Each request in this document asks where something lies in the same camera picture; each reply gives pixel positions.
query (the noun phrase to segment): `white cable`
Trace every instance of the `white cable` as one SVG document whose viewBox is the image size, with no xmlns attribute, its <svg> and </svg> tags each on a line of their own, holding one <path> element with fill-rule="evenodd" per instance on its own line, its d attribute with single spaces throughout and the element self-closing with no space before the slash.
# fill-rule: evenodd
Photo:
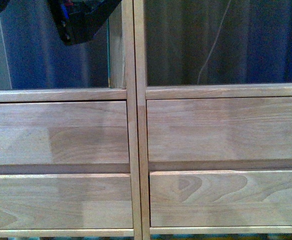
<svg viewBox="0 0 292 240">
<path fill-rule="evenodd" d="M 203 66 L 202 66 L 201 69 L 200 69 L 200 72 L 199 72 L 199 75 L 198 75 L 197 84 L 200 83 L 200 77 L 201 77 L 202 71 L 203 71 L 204 68 L 206 67 L 206 65 L 207 65 L 207 63 L 208 63 L 208 61 L 209 61 L 209 59 L 210 59 L 210 57 L 211 57 L 211 54 L 212 54 L 212 52 L 213 52 L 213 50 L 214 50 L 214 48 L 215 48 L 215 46 L 216 46 L 216 44 L 217 44 L 217 41 L 218 41 L 218 38 L 219 38 L 219 35 L 220 35 L 220 31 L 221 31 L 221 29 L 222 29 L 222 24 L 224 23 L 224 20 L 225 20 L 225 17 L 226 17 L 226 15 L 227 15 L 228 9 L 229 9 L 229 7 L 230 7 L 231 1 L 232 1 L 232 0 L 229 0 L 229 2 L 228 2 L 228 4 L 227 4 L 226 10 L 225 10 L 225 12 L 224 12 L 224 15 L 222 16 L 222 19 L 221 19 L 221 22 L 220 22 L 220 25 L 219 25 L 219 28 L 218 28 L 218 31 L 217 31 L 217 35 L 216 35 L 216 38 L 215 38 L 214 44 L 212 45 L 212 47 L 211 47 L 211 49 L 210 49 L 210 52 L 209 52 L 209 54 L 208 54 L 208 57 L 207 57 L 205 63 L 203 64 Z"/>
</svg>

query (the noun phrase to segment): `drawer front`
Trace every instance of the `drawer front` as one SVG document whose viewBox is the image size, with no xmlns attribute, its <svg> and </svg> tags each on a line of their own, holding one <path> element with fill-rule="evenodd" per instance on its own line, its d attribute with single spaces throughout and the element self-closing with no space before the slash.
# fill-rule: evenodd
<svg viewBox="0 0 292 240">
<path fill-rule="evenodd" d="M 292 97 L 147 101 L 150 162 L 292 160 Z"/>
<path fill-rule="evenodd" d="M 152 227 L 292 226 L 292 170 L 150 174 Z"/>
<path fill-rule="evenodd" d="M 126 164 L 125 101 L 0 104 L 0 165 Z"/>
<path fill-rule="evenodd" d="M 0 230 L 133 228 L 130 175 L 0 175 Z"/>
</svg>

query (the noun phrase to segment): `cabinet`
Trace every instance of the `cabinet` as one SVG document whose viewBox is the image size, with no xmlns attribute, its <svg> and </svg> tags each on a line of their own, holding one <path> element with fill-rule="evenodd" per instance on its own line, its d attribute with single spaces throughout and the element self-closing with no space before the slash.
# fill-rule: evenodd
<svg viewBox="0 0 292 240">
<path fill-rule="evenodd" d="M 291 10 L 134 1 L 145 239 L 292 233 Z"/>
<path fill-rule="evenodd" d="M 0 14 L 10 81 L 0 75 L 0 237 L 140 239 L 133 3 L 69 47 L 43 3 L 12 1 Z M 37 30 L 6 24 L 33 11 Z"/>
<path fill-rule="evenodd" d="M 99 34 L 0 46 L 0 237 L 292 233 L 292 2 L 123 0 Z"/>
</svg>

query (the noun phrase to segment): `dark curtain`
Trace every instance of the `dark curtain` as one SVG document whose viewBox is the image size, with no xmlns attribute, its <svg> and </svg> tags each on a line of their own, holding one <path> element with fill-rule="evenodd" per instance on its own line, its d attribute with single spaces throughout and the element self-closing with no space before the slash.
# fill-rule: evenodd
<svg viewBox="0 0 292 240">
<path fill-rule="evenodd" d="M 148 84 L 197 84 L 228 0 L 146 0 Z M 292 83 L 292 0 L 232 0 L 199 84 Z"/>
<path fill-rule="evenodd" d="M 13 89 L 107 87 L 107 28 L 65 46 L 46 0 L 11 0 L 0 14 Z"/>
</svg>

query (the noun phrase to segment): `unfinished wood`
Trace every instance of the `unfinished wood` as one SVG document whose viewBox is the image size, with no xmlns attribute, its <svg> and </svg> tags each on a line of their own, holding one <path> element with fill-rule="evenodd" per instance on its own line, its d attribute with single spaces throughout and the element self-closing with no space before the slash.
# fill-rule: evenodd
<svg viewBox="0 0 292 240">
<path fill-rule="evenodd" d="M 127 163 L 124 101 L 0 103 L 0 165 Z"/>
<path fill-rule="evenodd" d="M 150 239 L 150 213 L 146 116 L 147 66 L 144 0 L 134 0 L 134 23 L 142 236 L 144 240 L 148 240 Z"/>
<path fill-rule="evenodd" d="M 133 237 L 133 229 L 41 229 L 0 230 L 0 237 Z"/>
<path fill-rule="evenodd" d="M 292 96 L 292 83 L 210 86 L 150 86 L 146 99 L 206 99 Z"/>
<path fill-rule="evenodd" d="M 149 162 L 149 171 L 197 171 L 197 170 L 279 170 L 292 169 L 292 159 L 247 161 L 167 161 Z"/>
<path fill-rule="evenodd" d="M 0 91 L 0 103 L 125 100 L 125 99 L 127 99 L 126 90 L 109 88 Z"/>
<path fill-rule="evenodd" d="M 19 174 L 127 174 L 128 163 L 0 165 L 0 175 Z"/>
<path fill-rule="evenodd" d="M 122 3 L 109 17 L 110 87 L 124 88 L 125 49 L 122 33 Z"/>
<path fill-rule="evenodd" d="M 292 97 L 149 100 L 151 162 L 292 160 Z"/>
<path fill-rule="evenodd" d="M 292 226 L 151 227 L 150 234 L 292 234 Z"/>
<path fill-rule="evenodd" d="M 134 239 L 142 240 L 141 206 L 140 206 L 140 179 L 139 179 L 139 152 L 138 152 L 138 126 L 136 101 L 136 73 L 134 49 L 134 19 L 133 1 L 122 2 L 123 42 L 125 46 L 126 67 L 125 79 L 127 84 L 127 118 L 129 139 L 129 160 L 131 172 L 131 194 L 134 222 Z"/>
<path fill-rule="evenodd" d="M 152 227 L 292 226 L 292 170 L 150 173 Z"/>
<path fill-rule="evenodd" d="M 132 227 L 129 174 L 0 175 L 0 230 Z"/>
</svg>

